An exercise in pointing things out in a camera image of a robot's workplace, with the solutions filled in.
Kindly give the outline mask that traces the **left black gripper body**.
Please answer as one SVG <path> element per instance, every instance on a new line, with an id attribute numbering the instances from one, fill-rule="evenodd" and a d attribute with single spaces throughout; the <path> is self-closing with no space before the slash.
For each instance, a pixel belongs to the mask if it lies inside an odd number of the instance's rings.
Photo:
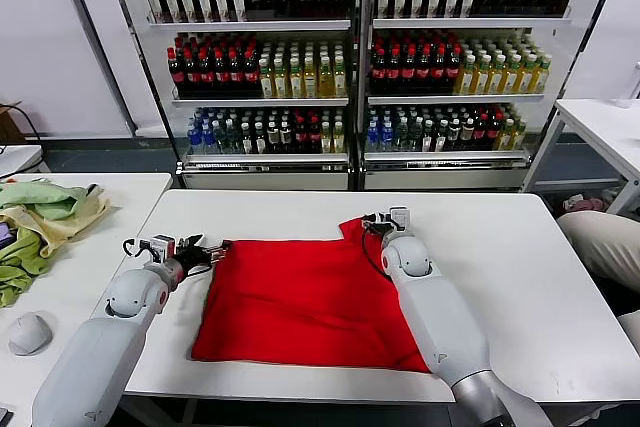
<path id="1" fill-rule="evenodd" d="M 180 264 L 184 275 L 192 275 L 192 270 L 196 268 L 199 271 L 195 275 L 212 269 L 211 252 L 208 248 L 190 246 L 177 253 L 174 259 Z"/>

